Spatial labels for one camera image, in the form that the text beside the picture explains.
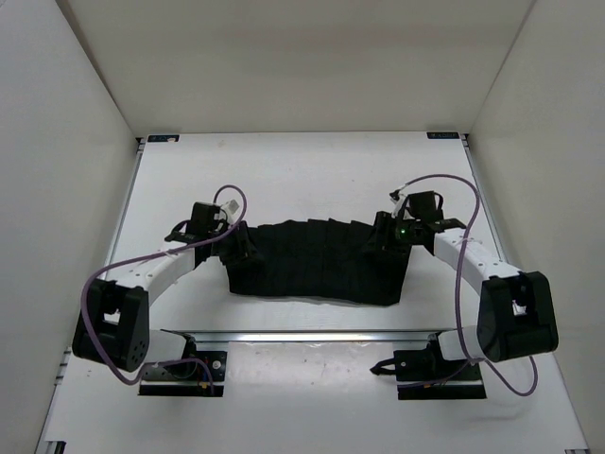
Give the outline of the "black pleated skirt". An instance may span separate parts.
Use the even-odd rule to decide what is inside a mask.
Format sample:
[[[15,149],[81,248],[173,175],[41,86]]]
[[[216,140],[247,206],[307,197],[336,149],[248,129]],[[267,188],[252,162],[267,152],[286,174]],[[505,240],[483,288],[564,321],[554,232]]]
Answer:
[[[400,301],[410,253],[364,253],[372,225],[334,219],[249,227],[261,265],[226,268],[230,292],[360,305]]]

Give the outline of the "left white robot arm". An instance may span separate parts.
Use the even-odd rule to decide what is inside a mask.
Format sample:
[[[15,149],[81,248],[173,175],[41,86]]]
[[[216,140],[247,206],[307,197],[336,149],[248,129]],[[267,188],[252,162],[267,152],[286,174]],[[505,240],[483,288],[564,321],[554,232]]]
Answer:
[[[159,370],[177,379],[209,375],[188,334],[150,327],[150,309],[185,275],[213,256],[226,256],[243,239],[245,201],[195,203],[163,247],[149,255],[112,263],[94,272],[79,297],[72,352],[107,367],[132,386]]]

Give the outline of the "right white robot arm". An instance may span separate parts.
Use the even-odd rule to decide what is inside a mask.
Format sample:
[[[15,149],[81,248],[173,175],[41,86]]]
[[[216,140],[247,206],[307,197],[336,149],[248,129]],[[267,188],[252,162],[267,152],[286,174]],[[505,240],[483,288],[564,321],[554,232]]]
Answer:
[[[423,247],[456,273],[455,290],[467,283],[478,296],[475,324],[463,325],[433,340],[423,366],[446,378],[458,360],[500,362],[555,351],[559,346],[550,284],[539,271],[522,271],[497,258],[470,237],[470,226],[443,214],[435,191],[392,194],[392,213],[377,213],[368,241],[359,253],[364,289],[399,298],[413,247]]]

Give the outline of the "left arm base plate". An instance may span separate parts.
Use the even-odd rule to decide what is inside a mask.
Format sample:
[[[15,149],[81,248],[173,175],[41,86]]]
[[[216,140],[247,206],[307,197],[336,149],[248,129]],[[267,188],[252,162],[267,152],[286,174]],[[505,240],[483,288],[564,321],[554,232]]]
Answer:
[[[189,343],[184,350],[185,358],[196,361],[148,370],[138,388],[140,396],[160,397],[222,397],[228,365],[225,344],[212,346]]]

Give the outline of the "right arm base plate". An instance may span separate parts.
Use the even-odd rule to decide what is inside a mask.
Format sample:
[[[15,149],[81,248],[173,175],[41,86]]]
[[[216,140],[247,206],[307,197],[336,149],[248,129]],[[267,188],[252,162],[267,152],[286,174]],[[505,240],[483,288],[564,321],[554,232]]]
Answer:
[[[471,365],[466,359],[445,360],[429,346],[422,350],[395,350],[391,358],[378,361],[370,372],[394,376],[400,401],[487,398],[478,365]]]

